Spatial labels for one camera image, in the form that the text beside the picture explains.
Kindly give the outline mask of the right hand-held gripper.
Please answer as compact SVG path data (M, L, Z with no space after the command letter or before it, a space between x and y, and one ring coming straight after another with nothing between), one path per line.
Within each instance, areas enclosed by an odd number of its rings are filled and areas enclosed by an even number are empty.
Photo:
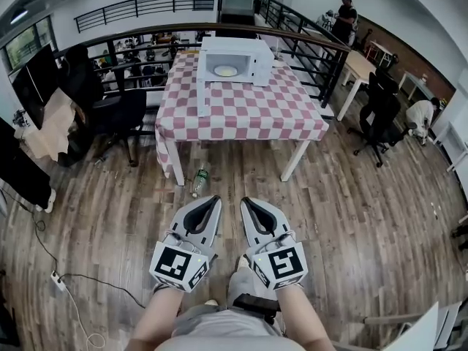
M264 200L244 197L241 216L251 246L246 258L264 286L268 290L279 290L299 284L306 276L306 257L303 244L296 241L293 231L288 231L284 213ZM277 227L286 233L260 244L260 235L275 235Z

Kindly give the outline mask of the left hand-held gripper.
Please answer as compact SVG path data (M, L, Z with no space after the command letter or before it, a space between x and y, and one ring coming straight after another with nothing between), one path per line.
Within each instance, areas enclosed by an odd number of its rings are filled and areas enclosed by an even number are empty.
M163 241L154 248L149 273L159 282L190 293L208 273L216 258L213 245L222 210L218 195L198 198L180 208ZM176 232L182 225L187 235ZM198 240L188 234L201 234Z

